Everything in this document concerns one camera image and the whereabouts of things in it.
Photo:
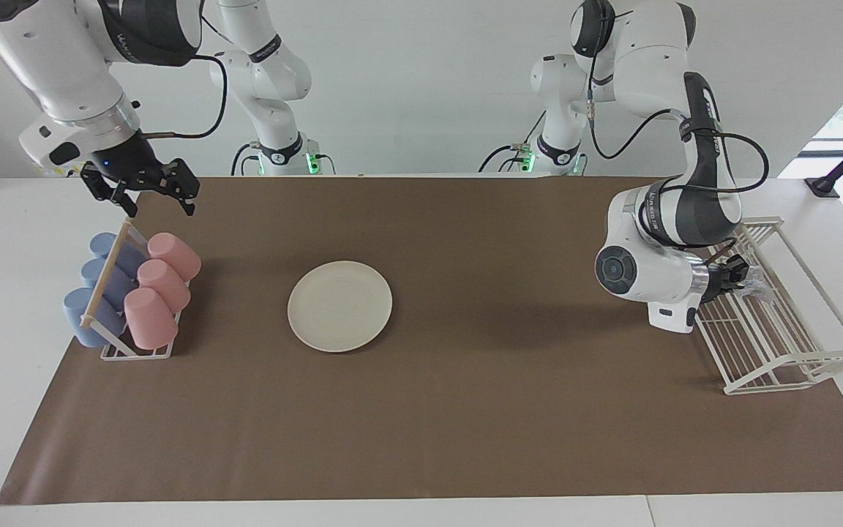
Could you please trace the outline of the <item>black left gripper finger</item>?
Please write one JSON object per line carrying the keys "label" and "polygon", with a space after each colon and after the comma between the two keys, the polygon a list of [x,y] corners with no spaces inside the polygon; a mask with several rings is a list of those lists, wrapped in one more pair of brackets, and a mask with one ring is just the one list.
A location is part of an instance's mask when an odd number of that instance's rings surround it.
{"label": "black left gripper finger", "polygon": [[752,266],[742,255],[730,256],[723,263],[723,290],[736,291],[745,288],[750,270]]}

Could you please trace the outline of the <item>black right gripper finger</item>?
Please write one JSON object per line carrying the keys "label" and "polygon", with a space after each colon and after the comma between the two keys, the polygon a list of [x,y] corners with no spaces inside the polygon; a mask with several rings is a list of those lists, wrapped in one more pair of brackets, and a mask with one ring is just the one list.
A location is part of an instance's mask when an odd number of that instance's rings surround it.
{"label": "black right gripper finger", "polygon": [[183,159],[171,160],[162,166],[162,193],[178,201],[188,217],[196,211],[201,183]]}
{"label": "black right gripper finger", "polygon": [[81,180],[90,191],[91,196],[97,201],[110,201],[114,206],[119,206],[126,212],[130,219],[134,219],[138,213],[137,204],[132,200],[130,194],[124,189],[123,184],[111,187],[103,174],[96,167],[83,167],[81,169]]}

